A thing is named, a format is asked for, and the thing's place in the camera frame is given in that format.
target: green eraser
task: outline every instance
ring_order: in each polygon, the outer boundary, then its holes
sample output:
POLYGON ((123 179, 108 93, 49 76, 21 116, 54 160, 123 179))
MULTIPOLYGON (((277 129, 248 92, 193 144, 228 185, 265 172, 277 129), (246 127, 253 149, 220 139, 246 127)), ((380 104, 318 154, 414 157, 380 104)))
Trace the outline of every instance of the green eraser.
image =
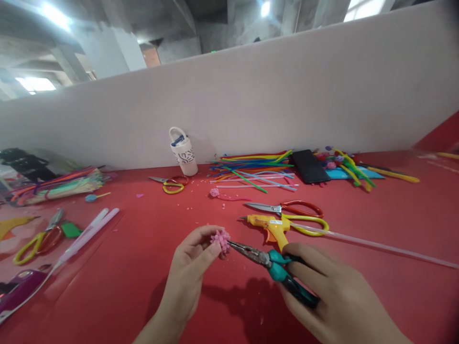
POLYGON ((61 225, 61 228, 66 237, 79 237, 83 231, 80 231, 77 226, 71 222, 65 222, 61 225))

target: right hand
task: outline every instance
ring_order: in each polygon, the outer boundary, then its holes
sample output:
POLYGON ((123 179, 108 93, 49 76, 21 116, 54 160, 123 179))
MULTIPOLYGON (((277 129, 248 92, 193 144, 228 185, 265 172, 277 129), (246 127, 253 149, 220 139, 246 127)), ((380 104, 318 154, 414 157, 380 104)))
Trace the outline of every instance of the right hand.
POLYGON ((321 343, 411 343, 358 271, 305 244, 288 244, 282 253, 307 264, 292 262, 288 270, 320 298, 317 308, 305 307, 279 287, 288 309, 321 343))

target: pink pipe cleaner flower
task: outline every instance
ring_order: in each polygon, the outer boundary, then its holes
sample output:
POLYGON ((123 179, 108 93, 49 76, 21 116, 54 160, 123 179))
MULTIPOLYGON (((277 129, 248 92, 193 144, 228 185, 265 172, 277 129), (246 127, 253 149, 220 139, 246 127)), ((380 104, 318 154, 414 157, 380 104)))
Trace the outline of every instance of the pink pipe cleaner flower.
POLYGON ((218 242, 221 246, 221 253, 225 255, 230 252, 230 245, 228 244, 228 240, 230 239, 230 235, 224 229, 217 231, 214 236, 210 236, 210 242, 212 244, 218 242))
POLYGON ((210 195, 212 197, 216 197, 224 201, 251 201, 252 200, 250 198, 245 198, 245 197, 231 198, 229 196, 226 196, 225 194, 220 194, 220 191, 217 188, 210 189, 210 195))
POLYGON ((328 164, 327 164, 327 168, 329 170, 334 170, 336 168, 336 164, 332 161, 330 161, 328 164))

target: pliers jaw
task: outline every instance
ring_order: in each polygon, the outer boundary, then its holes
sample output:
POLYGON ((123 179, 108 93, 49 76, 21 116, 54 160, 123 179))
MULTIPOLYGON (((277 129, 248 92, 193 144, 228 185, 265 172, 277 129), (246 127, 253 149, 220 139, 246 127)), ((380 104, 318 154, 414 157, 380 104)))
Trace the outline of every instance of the pliers jaw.
POLYGON ((240 243, 229 241, 229 240, 228 240, 228 244, 233 249, 235 249, 236 251, 238 251, 239 253, 241 253, 242 255, 250 259, 251 261, 259 265, 262 265, 267 269, 273 266, 273 263, 271 262, 271 259, 269 258, 269 254, 267 254, 266 252, 260 251, 252 246, 240 244, 240 243))

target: hand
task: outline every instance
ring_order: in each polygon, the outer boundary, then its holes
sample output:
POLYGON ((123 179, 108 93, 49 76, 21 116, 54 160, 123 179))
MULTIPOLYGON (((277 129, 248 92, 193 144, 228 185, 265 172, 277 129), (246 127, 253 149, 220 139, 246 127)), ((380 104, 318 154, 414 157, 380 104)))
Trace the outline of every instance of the hand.
POLYGON ((292 262, 288 269, 321 299, 316 309, 279 287, 288 309, 321 343, 410 343, 358 271, 305 244, 288 244, 283 254, 307 264, 292 262))
POLYGON ((186 323, 196 311, 204 272, 217 257, 225 258, 219 243, 210 244, 210 236, 219 229, 224 228, 199 227, 177 247, 158 311, 135 344, 178 342, 186 323))

